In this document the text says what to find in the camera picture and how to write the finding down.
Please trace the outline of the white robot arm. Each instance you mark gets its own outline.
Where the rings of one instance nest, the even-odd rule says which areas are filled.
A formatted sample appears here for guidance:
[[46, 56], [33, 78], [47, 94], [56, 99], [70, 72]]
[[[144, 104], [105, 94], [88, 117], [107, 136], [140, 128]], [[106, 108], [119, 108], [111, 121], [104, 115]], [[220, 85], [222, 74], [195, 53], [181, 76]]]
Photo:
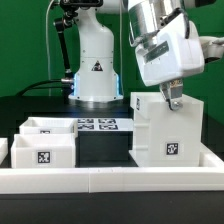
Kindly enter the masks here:
[[224, 37], [200, 36], [189, 20], [188, 8], [216, 0], [103, 0], [99, 7], [82, 6], [76, 23], [80, 36], [80, 69], [75, 75], [74, 97], [88, 103], [120, 98], [113, 70], [113, 33], [96, 14], [129, 15], [130, 45], [147, 86], [158, 85], [172, 110], [181, 107], [182, 79], [200, 74], [204, 66], [224, 55]]

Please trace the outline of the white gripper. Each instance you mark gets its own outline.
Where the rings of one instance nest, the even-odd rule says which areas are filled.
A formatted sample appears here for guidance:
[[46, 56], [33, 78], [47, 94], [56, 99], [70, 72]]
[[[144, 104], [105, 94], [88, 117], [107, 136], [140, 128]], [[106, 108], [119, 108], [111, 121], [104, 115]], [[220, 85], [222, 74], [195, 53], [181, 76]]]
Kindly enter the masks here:
[[182, 107], [183, 78], [204, 70], [204, 56], [197, 29], [189, 22], [190, 35], [185, 38], [184, 15], [178, 15], [156, 35], [157, 46], [147, 50], [135, 48], [137, 64], [146, 86], [160, 85], [160, 92], [169, 109]]

